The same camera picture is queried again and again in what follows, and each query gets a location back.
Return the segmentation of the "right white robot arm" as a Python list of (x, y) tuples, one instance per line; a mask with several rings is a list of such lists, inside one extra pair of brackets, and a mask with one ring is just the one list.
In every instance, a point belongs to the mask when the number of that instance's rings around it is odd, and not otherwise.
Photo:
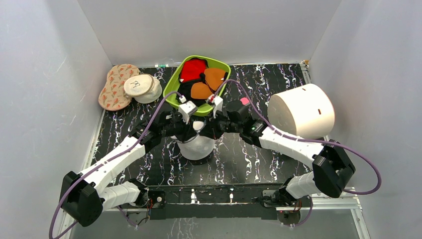
[(284, 154), (311, 168), (311, 172), (289, 178), (272, 196), (272, 201), (293, 206), (300, 198), (323, 193), (338, 198), (344, 191), (355, 167), (345, 150), (334, 141), (304, 142), (302, 138), (276, 131), (275, 127), (254, 118), (249, 106), (241, 101), (230, 102), (225, 111), (206, 117), (200, 135), (218, 139), (224, 133), (237, 133), (251, 145)]

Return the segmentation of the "white mesh laundry bag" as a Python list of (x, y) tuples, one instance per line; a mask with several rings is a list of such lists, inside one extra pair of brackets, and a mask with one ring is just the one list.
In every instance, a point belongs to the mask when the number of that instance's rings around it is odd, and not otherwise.
[(199, 132), (205, 127), (205, 123), (202, 121), (194, 121), (193, 129), (195, 135), (189, 138), (187, 141), (180, 141), (175, 136), (173, 140), (177, 142), (180, 149), (180, 153), (183, 157), (188, 160), (201, 160), (210, 155), (215, 148), (215, 140), (199, 135)]

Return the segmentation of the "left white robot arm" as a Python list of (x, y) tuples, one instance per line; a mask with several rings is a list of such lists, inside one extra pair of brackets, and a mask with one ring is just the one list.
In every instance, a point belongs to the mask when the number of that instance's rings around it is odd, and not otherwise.
[(162, 112), (156, 119), (140, 121), (124, 140), (89, 168), (65, 175), (61, 188), (61, 208), (83, 227), (95, 222), (103, 211), (123, 204), (146, 207), (149, 188), (130, 179), (110, 187), (109, 183), (134, 161), (144, 157), (165, 137), (189, 140), (204, 127), (201, 121), (184, 122), (178, 112)]

